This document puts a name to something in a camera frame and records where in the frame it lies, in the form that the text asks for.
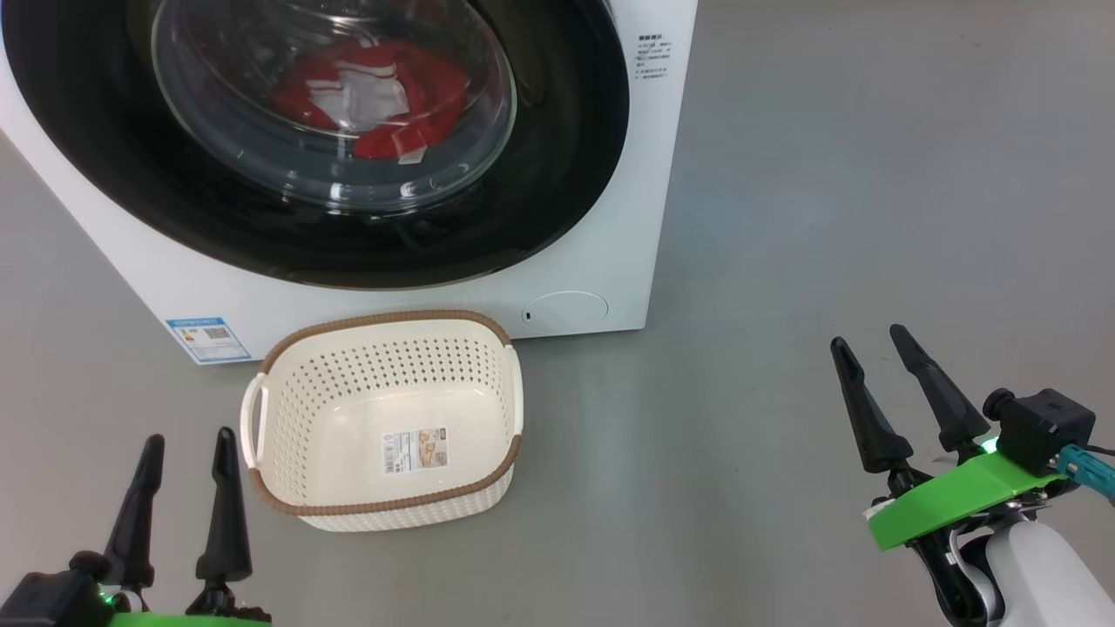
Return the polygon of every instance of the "green bracket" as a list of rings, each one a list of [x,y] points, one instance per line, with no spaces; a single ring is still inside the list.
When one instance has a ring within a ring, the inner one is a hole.
[[[108,627],[266,627],[266,623],[222,616],[164,616],[149,611],[117,614]]]
[[[1034,476],[1000,453],[988,453],[899,496],[871,517],[867,527],[885,551],[1064,479]]]

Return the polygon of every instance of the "perforated basket wall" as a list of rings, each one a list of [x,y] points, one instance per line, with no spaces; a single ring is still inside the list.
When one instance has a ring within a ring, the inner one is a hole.
[[[398,324],[414,321],[424,324]],[[496,398],[493,419],[507,453],[491,474],[429,494],[314,504],[307,476],[313,421],[322,408],[347,396],[450,382],[483,385]],[[265,428],[253,451],[252,414],[261,390]],[[329,531],[378,531],[445,522],[493,507],[511,483],[522,422],[522,378],[506,332],[478,314],[424,311],[320,325],[284,339],[245,393],[241,441],[252,483],[274,509]]]

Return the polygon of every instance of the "white plastic basket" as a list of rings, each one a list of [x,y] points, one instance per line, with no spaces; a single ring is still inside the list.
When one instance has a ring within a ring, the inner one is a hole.
[[[355,318],[281,341],[240,421],[252,484],[280,512],[327,531],[434,524],[511,485],[522,374],[507,334],[478,314]]]

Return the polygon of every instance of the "white washing machine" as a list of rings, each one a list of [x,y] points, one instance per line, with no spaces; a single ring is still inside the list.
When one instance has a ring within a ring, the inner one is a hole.
[[[198,364],[644,326],[697,0],[0,0],[0,128]]]

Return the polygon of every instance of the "laundry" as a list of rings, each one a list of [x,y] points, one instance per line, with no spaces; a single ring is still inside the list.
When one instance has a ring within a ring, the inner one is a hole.
[[[301,58],[271,106],[307,126],[359,134],[357,157],[408,164],[453,133],[467,88],[464,68],[437,52],[352,39]]]

